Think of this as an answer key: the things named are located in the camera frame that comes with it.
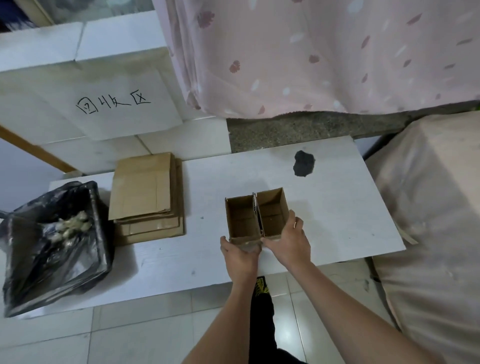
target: black garbage bag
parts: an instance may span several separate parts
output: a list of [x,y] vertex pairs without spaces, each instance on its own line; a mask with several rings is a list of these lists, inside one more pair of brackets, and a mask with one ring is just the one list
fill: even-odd
[[[52,229],[85,211],[87,231],[52,242]],[[83,293],[111,271],[114,227],[96,182],[70,182],[8,214],[0,224],[0,245],[7,253],[3,300],[5,317]]]

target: forearm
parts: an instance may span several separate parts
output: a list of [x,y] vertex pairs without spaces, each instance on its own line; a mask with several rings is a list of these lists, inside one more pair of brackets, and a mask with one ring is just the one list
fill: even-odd
[[437,362],[430,353],[343,292],[313,263],[297,265],[291,273],[347,364]]
[[253,285],[233,286],[225,306],[183,364],[247,364]]

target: hand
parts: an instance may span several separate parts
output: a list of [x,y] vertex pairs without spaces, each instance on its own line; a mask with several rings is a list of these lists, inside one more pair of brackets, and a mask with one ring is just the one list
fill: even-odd
[[298,265],[310,263],[310,243],[302,228],[303,220],[296,218],[295,212],[290,210],[280,240],[276,242],[267,238],[261,239],[289,271]]
[[225,257],[227,272],[233,282],[233,286],[255,287],[258,273],[258,256],[262,247],[258,244],[251,252],[245,252],[230,243],[225,236],[220,238],[220,249]]

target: left hand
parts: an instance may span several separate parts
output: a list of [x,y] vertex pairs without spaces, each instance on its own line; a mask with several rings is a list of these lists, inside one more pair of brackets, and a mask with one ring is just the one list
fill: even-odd
[[253,289],[257,280],[258,256],[262,251],[261,246],[257,245],[253,251],[245,252],[222,236],[220,249],[225,257],[227,272],[233,285],[239,287],[251,285]]

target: handwritten chinese characters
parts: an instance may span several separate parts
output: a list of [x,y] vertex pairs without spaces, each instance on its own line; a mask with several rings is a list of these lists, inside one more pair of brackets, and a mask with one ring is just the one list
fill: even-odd
[[[98,101],[100,102],[100,106],[103,107],[108,107],[109,109],[111,108],[116,108],[119,106],[135,106],[135,105],[140,105],[140,104],[151,104],[150,101],[147,101],[145,97],[142,95],[140,90],[135,90],[133,92],[130,92],[130,96],[133,98],[135,101],[135,104],[128,104],[126,102],[119,102],[117,101],[116,97],[111,96],[108,94],[108,98],[105,98],[105,96],[101,95],[98,98]],[[88,97],[83,97],[81,98],[78,102],[76,107],[78,107],[81,111],[83,111],[85,114],[93,114],[94,112],[99,112],[98,108],[96,105],[93,103],[93,101],[88,98]]]

